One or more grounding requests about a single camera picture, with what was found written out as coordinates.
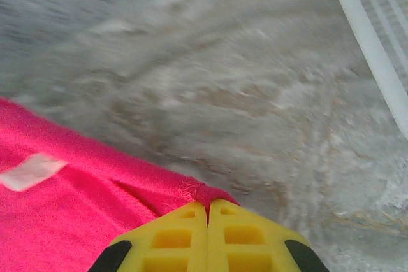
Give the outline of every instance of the pink towel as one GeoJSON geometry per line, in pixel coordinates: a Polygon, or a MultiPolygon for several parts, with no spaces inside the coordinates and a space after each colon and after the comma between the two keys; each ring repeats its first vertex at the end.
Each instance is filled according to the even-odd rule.
{"type": "MultiPolygon", "coordinates": [[[[39,167],[34,172],[41,173],[39,167]]],[[[217,198],[235,203],[223,190],[126,155],[0,99],[1,271],[87,271],[119,234],[191,201],[208,209],[217,198]],[[60,169],[14,191],[6,178],[15,179],[20,172],[17,181],[35,182],[35,177],[22,175],[21,165],[36,154],[57,160],[60,169]]]]}

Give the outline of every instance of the pink fabric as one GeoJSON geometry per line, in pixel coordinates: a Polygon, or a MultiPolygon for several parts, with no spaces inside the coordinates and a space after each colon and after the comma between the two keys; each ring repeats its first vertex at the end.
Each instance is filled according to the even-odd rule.
{"type": "Polygon", "coordinates": [[[68,162],[23,192],[0,185],[1,271],[87,271],[119,234],[226,192],[135,159],[0,99],[0,173],[29,155],[68,162]]]}

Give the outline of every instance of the black rubber tip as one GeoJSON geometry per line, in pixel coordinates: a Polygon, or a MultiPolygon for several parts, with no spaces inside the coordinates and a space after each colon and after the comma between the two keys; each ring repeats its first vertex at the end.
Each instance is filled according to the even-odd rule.
{"type": "Polygon", "coordinates": [[[307,245],[296,240],[286,240],[285,245],[301,272],[329,272],[317,254],[307,245]]]}
{"type": "Polygon", "coordinates": [[[88,272],[117,272],[131,247],[132,243],[128,240],[107,247],[88,272]]]}

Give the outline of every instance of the yellow plastic object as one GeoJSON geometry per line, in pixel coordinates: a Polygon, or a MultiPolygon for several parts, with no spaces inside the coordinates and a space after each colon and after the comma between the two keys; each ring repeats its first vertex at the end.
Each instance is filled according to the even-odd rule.
{"type": "Polygon", "coordinates": [[[207,214],[187,204],[117,237],[132,248],[117,272],[204,272],[207,266],[207,214]]]}
{"type": "Polygon", "coordinates": [[[309,247],[300,234],[231,202],[216,200],[208,224],[208,271],[300,271],[286,240],[309,247]]]}
{"type": "Polygon", "coordinates": [[[89,272],[328,272],[300,234],[225,200],[120,235],[89,272]]]}

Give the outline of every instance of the white label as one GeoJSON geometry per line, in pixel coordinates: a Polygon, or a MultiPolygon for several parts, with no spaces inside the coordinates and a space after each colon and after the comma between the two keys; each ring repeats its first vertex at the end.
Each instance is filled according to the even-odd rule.
{"type": "Polygon", "coordinates": [[[34,154],[17,167],[0,174],[0,183],[13,191],[25,191],[61,170],[67,162],[34,154]]]}

